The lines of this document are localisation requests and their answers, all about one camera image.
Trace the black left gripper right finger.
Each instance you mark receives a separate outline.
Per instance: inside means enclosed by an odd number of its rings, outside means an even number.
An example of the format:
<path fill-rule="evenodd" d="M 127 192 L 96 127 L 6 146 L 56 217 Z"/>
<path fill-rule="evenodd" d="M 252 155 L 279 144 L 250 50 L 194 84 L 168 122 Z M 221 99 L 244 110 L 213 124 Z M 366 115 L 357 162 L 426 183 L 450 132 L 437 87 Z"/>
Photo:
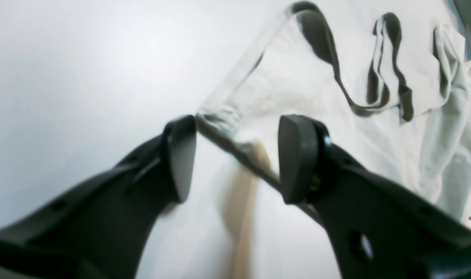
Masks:
<path fill-rule="evenodd" d="M 317 212 L 344 279 L 471 279 L 471 230 L 332 143 L 299 115 L 278 125 L 281 193 Z"/>

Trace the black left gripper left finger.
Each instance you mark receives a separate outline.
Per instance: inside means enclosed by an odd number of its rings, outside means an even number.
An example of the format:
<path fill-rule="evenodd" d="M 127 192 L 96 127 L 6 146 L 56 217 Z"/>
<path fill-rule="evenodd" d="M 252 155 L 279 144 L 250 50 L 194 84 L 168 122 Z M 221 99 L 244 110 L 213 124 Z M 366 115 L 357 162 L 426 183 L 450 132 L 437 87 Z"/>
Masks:
<path fill-rule="evenodd" d="M 196 120 L 181 116 L 116 166 L 0 229 L 0 267 L 45 279 L 133 279 L 150 232 L 187 200 Z"/>

